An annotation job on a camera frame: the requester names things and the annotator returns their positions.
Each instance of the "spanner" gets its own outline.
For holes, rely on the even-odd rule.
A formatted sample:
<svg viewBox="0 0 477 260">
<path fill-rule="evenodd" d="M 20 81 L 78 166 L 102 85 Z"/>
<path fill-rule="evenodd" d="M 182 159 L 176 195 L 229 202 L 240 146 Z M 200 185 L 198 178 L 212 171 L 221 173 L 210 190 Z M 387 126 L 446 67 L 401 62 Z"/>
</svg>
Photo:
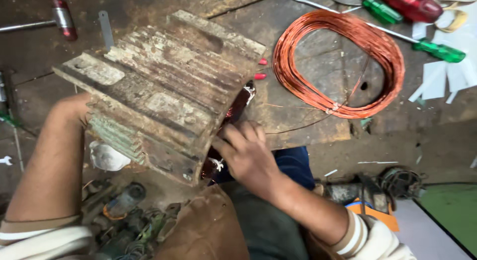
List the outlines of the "spanner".
<svg viewBox="0 0 477 260">
<path fill-rule="evenodd" d="M 0 159 L 0 163 L 4 163 L 7 166 L 12 166 L 13 164 L 10 163 L 10 159 L 11 159 L 11 157 L 5 156 L 4 158 Z"/>
</svg>

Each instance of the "hand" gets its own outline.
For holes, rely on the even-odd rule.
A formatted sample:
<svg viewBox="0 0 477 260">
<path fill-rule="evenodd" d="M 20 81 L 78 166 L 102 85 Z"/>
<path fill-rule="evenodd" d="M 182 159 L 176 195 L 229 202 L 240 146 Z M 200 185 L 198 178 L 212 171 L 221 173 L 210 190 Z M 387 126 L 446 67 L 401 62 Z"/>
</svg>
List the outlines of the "hand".
<svg viewBox="0 0 477 260">
<path fill-rule="evenodd" d="M 71 120 L 71 122 L 78 123 L 83 129 L 88 125 L 90 118 L 89 107 L 86 106 L 91 100 L 91 94 L 83 92 L 67 98 L 59 100 L 51 113 L 58 114 L 63 118 Z"/>
<path fill-rule="evenodd" d="M 230 174 L 250 192 L 270 201 L 273 187 L 287 177 L 267 147 L 262 126 L 255 121 L 245 121 L 237 127 L 228 124 L 219 135 L 230 144 L 215 137 L 212 147 L 227 162 Z"/>
</svg>

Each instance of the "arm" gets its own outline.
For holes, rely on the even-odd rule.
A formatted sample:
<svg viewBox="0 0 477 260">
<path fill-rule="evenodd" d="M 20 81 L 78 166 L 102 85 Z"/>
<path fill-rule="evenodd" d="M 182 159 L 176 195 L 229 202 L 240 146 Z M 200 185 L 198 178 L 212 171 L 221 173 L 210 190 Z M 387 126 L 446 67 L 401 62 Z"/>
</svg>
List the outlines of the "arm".
<svg viewBox="0 0 477 260">
<path fill-rule="evenodd" d="M 78 94 L 59 101 L 51 109 L 10 202 L 6 221 L 46 220 L 79 214 L 89 100 L 89 94 Z"/>
<path fill-rule="evenodd" d="M 229 165 L 232 176 L 249 191 L 270 202 L 329 245 L 348 229 L 346 208 L 296 184 L 279 169 L 266 145 L 265 132 L 256 122 L 225 126 L 212 146 Z"/>
</svg>

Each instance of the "wire strand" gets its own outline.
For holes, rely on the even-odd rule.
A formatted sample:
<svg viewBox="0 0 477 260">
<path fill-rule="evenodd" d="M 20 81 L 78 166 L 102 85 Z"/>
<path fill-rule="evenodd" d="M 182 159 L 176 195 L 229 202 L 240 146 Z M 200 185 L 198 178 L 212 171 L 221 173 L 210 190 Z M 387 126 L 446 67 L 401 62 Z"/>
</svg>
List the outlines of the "wire strand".
<svg viewBox="0 0 477 260">
<path fill-rule="evenodd" d="M 358 78 L 358 81 L 356 82 L 356 85 L 355 87 L 353 88 L 353 91 L 351 91 L 350 95 L 346 98 L 346 100 L 344 100 L 344 102 L 338 107 L 337 110 L 339 110 L 343 105 L 347 104 L 348 101 L 350 100 L 351 98 L 351 95 L 353 95 L 353 93 L 356 91 L 356 88 L 359 86 L 359 84 L 361 83 L 361 79 L 364 75 L 364 72 L 366 71 L 366 68 L 368 66 L 368 62 L 369 62 L 369 54 L 366 58 L 366 62 L 364 63 L 364 66 L 362 68 L 362 71 L 361 71 L 361 75 L 360 77 Z M 327 116 L 325 116 L 324 118 L 322 119 L 319 119 L 311 124 L 308 124 L 308 125 L 305 125 L 305 126 L 302 126 L 302 127 L 299 127 L 299 128 L 295 128 L 295 129 L 290 129 L 290 130 L 284 130 L 284 131 L 279 131 L 279 132 L 267 132 L 265 134 L 280 134 L 280 133 L 285 133 L 285 132 L 290 132 L 290 131 L 294 131 L 294 130 L 301 130 L 301 129 L 304 129 L 304 128 L 307 128 L 307 127 L 310 127 L 310 126 L 313 126 L 314 124 L 318 123 L 318 122 L 322 122 L 323 120 L 327 119 L 328 117 L 332 116 L 333 114 L 329 114 Z"/>
<path fill-rule="evenodd" d="M 320 92 L 298 72 L 294 58 L 297 43 L 307 33 L 323 28 L 349 38 L 381 64 L 385 72 L 385 83 L 383 91 L 374 102 L 358 108 L 348 107 L 343 103 L 336 108 L 335 101 Z M 365 21 L 352 14 L 316 10 L 295 20 L 280 37 L 273 53 L 273 71 L 286 89 L 307 104 L 341 118 L 356 119 L 376 114 L 396 98 L 404 80 L 404 59 L 391 37 L 367 25 Z"/>
</svg>

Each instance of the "hammer head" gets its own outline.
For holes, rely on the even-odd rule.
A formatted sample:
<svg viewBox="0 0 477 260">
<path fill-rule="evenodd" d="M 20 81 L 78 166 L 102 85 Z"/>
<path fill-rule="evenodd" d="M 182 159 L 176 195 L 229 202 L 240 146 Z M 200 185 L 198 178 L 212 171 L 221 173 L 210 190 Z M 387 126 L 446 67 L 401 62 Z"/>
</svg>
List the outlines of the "hammer head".
<svg viewBox="0 0 477 260">
<path fill-rule="evenodd" d="M 53 19 L 56 25 L 66 37 L 66 40 L 75 41 L 78 39 L 73 19 L 71 19 L 68 4 L 63 0 L 53 0 Z"/>
</svg>

